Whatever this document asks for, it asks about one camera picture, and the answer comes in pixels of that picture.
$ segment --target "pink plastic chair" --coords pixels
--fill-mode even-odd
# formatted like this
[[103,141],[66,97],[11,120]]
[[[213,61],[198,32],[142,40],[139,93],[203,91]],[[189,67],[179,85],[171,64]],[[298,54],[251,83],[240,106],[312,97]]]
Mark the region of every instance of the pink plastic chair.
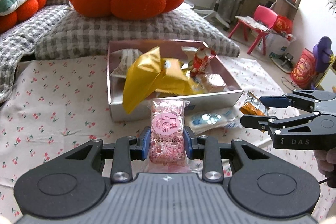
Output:
[[[278,15],[273,12],[271,9],[259,5],[257,9],[254,12],[253,19],[255,21],[261,21],[264,25],[266,25],[269,29],[272,29],[277,21]],[[244,39],[247,41],[247,31],[246,27],[250,28],[258,33],[257,38],[251,45],[251,47],[248,49],[247,54],[251,54],[251,52],[254,50],[255,46],[258,45],[259,41],[263,39],[263,53],[266,55],[266,35],[268,35],[269,32],[262,31],[260,29],[252,27],[247,22],[244,22],[241,19],[238,19],[238,23],[233,28],[231,33],[229,34],[229,38],[232,37],[234,32],[238,29],[238,27],[242,25],[243,26],[243,32],[244,32]]]

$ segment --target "desk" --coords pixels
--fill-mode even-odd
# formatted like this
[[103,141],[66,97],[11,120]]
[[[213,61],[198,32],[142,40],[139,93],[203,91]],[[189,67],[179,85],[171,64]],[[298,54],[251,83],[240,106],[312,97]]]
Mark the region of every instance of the desk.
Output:
[[[280,16],[285,16],[290,20],[293,20],[297,7],[288,0],[266,0],[274,2],[275,5],[273,7],[273,11],[276,12]],[[259,6],[260,0],[245,0],[244,4],[239,13],[240,16],[250,16],[253,17],[254,11]]]

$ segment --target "gray checkered blanket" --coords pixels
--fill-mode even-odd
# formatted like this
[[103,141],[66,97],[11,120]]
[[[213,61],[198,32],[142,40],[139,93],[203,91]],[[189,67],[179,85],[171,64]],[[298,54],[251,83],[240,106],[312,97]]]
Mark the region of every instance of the gray checkered blanket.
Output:
[[157,17],[125,21],[86,18],[70,11],[35,47],[36,59],[66,59],[107,53],[111,40],[186,39],[206,42],[217,54],[237,57],[240,49],[187,4]]
[[0,35],[0,103],[12,92],[21,58],[34,53],[36,42],[68,12],[67,0],[48,0],[46,7],[29,20]]

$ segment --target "box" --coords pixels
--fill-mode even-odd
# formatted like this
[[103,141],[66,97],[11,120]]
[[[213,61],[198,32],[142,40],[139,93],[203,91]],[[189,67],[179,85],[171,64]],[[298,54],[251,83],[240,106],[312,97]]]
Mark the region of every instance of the box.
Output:
[[[130,114],[127,114],[123,108],[123,90],[125,79],[111,77],[110,73],[119,65],[120,57],[113,52],[126,49],[136,48],[142,53],[148,52],[154,47],[160,46],[162,58],[178,58],[183,62],[187,62],[187,56],[182,51],[181,46],[208,47],[202,41],[189,40],[123,40],[111,41],[108,46],[107,57],[107,88],[108,88],[108,102],[110,106],[110,114],[112,120],[115,122],[121,121],[137,121],[141,119],[150,118],[150,109],[148,108],[149,98],[142,101]],[[208,93],[200,95],[176,96],[169,97],[169,99],[184,99],[190,101],[190,105],[185,108],[185,114],[188,115],[193,112],[211,111],[233,106],[243,93],[243,89],[237,83],[235,78],[228,72],[225,65],[218,56],[213,58],[210,62],[213,73],[218,73],[226,82],[229,91]]]

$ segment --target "red cylindrical container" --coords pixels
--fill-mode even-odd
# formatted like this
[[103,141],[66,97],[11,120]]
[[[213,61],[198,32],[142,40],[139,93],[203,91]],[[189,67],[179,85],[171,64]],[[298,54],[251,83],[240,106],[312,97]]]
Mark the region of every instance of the red cylindrical container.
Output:
[[301,57],[292,70],[292,80],[302,89],[306,89],[311,81],[312,76],[315,74],[316,59],[313,53],[304,49]]

